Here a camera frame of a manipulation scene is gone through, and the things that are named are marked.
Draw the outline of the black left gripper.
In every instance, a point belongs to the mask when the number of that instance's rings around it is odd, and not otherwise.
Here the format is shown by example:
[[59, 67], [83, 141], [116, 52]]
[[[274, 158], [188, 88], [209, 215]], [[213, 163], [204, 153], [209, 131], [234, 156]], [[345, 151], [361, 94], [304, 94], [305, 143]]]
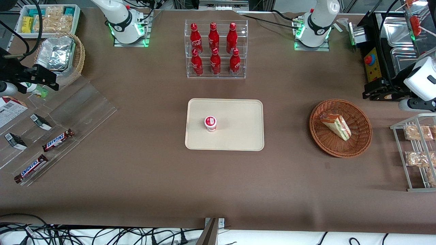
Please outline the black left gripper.
[[384, 79], [375, 79], [364, 85], [362, 98], [371, 101], [385, 101], [385, 97], [410, 97], [413, 92], [405, 85], [405, 79], [413, 70], [413, 65], [395, 74], [391, 66], [385, 68]]

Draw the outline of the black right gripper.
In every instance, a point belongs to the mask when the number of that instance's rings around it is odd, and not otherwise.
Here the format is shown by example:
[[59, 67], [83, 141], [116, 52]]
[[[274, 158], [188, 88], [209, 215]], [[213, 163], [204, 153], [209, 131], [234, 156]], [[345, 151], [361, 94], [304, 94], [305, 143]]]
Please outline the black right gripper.
[[25, 68], [16, 59], [7, 59], [9, 55], [5, 49], [0, 48], [0, 92], [2, 94], [27, 93], [27, 86], [22, 85], [25, 82], [26, 75], [32, 80], [33, 84], [46, 86], [52, 90], [58, 91], [60, 86], [56, 83], [56, 74], [42, 65], [33, 65], [31, 68]]

